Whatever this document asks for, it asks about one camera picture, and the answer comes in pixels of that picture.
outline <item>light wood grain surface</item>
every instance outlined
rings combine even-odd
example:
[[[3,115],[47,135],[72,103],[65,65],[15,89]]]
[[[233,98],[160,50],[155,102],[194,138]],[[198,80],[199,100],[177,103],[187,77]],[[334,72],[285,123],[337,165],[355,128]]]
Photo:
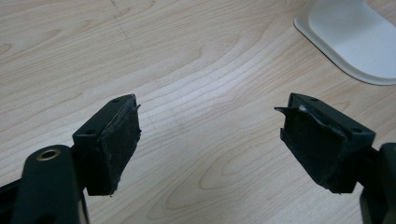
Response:
[[[370,5],[396,23],[396,1]],[[305,0],[1,0],[0,185],[108,100],[141,141],[92,223],[361,223],[357,186],[317,186],[279,139],[291,92],[396,139],[396,87],[347,76],[294,27]]]

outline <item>black plastic housing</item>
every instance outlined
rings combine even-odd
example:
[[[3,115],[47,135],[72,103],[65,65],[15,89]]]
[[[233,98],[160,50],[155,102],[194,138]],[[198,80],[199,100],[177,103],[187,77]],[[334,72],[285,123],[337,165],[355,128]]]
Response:
[[[89,195],[110,195],[140,139],[134,95],[107,103],[74,134],[75,155]]]
[[[375,133],[320,100],[292,93],[280,137],[312,179],[333,193],[350,193],[359,175],[360,155]]]
[[[39,159],[55,151],[53,159]],[[26,159],[12,224],[89,223],[85,209],[69,147],[44,147]]]

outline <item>hole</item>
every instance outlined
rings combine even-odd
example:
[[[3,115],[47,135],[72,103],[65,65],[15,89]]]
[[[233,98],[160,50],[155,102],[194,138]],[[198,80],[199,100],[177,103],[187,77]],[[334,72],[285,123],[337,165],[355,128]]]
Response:
[[[361,129],[359,129],[359,128],[351,128],[351,130],[353,131],[353,132],[355,132],[355,133],[361,133],[361,132],[363,132]]]
[[[93,133],[95,133],[94,129],[89,129],[87,132],[85,132],[85,134],[93,134]]]
[[[35,224],[52,224],[55,223],[55,220],[56,220],[55,216],[43,215],[35,221]]]
[[[49,161],[52,160],[53,158],[57,157],[59,154],[61,154],[61,151],[59,149],[49,149],[46,151],[41,152],[37,156],[38,161]]]

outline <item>white plastic base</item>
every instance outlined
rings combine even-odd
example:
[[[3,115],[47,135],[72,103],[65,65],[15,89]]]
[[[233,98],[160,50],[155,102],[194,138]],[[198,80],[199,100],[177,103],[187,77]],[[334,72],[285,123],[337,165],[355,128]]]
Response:
[[[308,0],[294,25],[352,77],[396,84],[396,27],[365,0]]]

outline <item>black plastic part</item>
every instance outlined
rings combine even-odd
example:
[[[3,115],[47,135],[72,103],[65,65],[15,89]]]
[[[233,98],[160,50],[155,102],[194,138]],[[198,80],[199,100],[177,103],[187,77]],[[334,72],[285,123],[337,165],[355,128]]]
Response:
[[[44,147],[30,155],[23,168],[11,223],[88,222],[70,148]]]
[[[396,143],[386,143],[379,149],[376,164],[388,205],[383,223],[396,223]]]
[[[359,156],[375,133],[316,98],[292,93],[280,137],[312,179],[333,193],[350,193],[359,176]]]
[[[0,223],[11,221],[20,182],[16,180],[0,188]]]
[[[133,94],[116,98],[73,134],[89,195],[110,195],[117,189],[140,139],[138,107]]]
[[[367,194],[377,199],[385,199],[384,190],[382,190],[376,164],[378,161],[378,151],[371,148],[361,153],[356,159],[359,160],[357,169],[359,169],[358,181],[364,186]]]
[[[364,189],[361,193],[361,215],[364,224],[383,223],[388,205],[385,198],[377,197]]]

